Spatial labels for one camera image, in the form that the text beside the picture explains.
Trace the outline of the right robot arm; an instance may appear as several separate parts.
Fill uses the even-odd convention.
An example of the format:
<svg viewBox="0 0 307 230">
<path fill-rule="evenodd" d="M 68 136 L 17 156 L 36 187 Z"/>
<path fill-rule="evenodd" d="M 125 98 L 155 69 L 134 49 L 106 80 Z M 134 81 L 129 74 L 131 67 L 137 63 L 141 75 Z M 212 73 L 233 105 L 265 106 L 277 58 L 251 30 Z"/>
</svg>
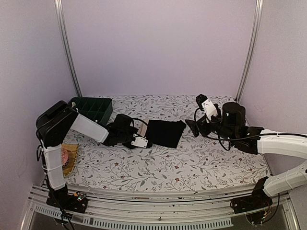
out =
<svg viewBox="0 0 307 230">
<path fill-rule="evenodd" d="M 203 112 L 200 119 L 186 120 L 194 137 L 210 138 L 220 143 L 228 142 L 227 150 L 231 147 L 249 154 L 279 154 L 307 158 L 307 136 L 297 133 L 283 133 L 263 127 L 247 126 L 246 110 L 236 102 L 223 104 L 220 109 L 217 104 L 203 102 L 198 110 Z M 286 172 L 269 176 L 261 181 L 261 190 L 256 191 L 248 199 L 252 209 L 263 205 L 267 196 L 295 189 L 307 183 L 307 163 L 304 161 Z"/>
</svg>

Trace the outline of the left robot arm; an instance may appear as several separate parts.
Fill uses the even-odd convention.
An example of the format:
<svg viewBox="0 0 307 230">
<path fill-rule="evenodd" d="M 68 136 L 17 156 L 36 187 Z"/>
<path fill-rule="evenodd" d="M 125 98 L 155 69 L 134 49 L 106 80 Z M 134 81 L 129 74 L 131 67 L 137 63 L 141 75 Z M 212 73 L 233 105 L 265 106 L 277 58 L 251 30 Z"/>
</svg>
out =
<svg viewBox="0 0 307 230">
<path fill-rule="evenodd" d="M 55 203 L 61 208 L 71 204 L 70 195 L 61 190 L 66 186 L 61 149 L 68 143 L 68 137 L 76 134 L 106 147 L 120 144 L 130 149 L 150 148 L 152 142 L 139 134 L 134 121 L 128 115 L 118 114 L 109 124 L 101 125 L 65 101 L 58 101 L 37 118 L 35 134 L 42 147 L 48 184 L 55 190 L 52 196 Z"/>
</svg>

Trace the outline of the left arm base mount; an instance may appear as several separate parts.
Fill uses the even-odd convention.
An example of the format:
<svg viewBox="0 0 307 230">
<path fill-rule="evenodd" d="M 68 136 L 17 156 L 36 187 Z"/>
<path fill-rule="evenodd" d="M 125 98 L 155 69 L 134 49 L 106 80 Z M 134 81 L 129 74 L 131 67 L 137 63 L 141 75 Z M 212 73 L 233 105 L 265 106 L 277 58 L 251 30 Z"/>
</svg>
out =
<svg viewBox="0 0 307 230">
<path fill-rule="evenodd" d="M 76 192 L 70 195 L 67 192 L 57 190 L 48 193 L 46 204 L 67 211 L 84 214 L 87 209 L 88 199 L 84 193 Z"/>
</svg>

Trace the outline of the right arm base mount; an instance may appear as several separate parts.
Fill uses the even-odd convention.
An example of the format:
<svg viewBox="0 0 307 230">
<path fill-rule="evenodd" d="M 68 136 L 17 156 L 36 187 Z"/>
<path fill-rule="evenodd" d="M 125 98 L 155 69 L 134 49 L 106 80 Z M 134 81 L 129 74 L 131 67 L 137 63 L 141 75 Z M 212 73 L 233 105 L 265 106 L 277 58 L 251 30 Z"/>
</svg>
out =
<svg viewBox="0 0 307 230">
<path fill-rule="evenodd" d="M 269 207 L 271 205 L 272 199 L 266 195 L 242 196 L 234 198 L 230 202 L 230 207 L 233 209 L 235 214 Z"/>
</svg>

